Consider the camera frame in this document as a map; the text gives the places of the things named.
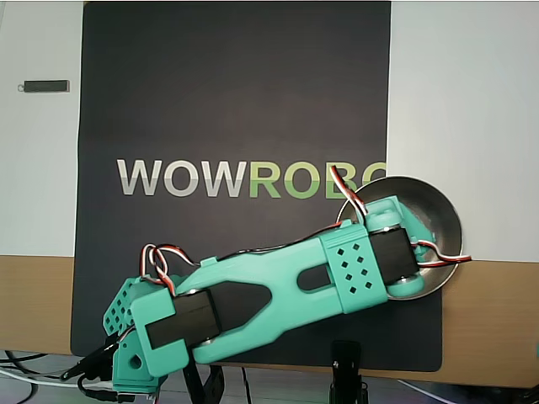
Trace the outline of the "teal gripper black motor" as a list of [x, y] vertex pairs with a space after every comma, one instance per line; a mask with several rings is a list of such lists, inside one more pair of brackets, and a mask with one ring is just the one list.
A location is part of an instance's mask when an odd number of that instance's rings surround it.
[[405, 204], [398, 205], [400, 210], [400, 226], [407, 232], [411, 242], [419, 240], [434, 242], [435, 236], [431, 230]]

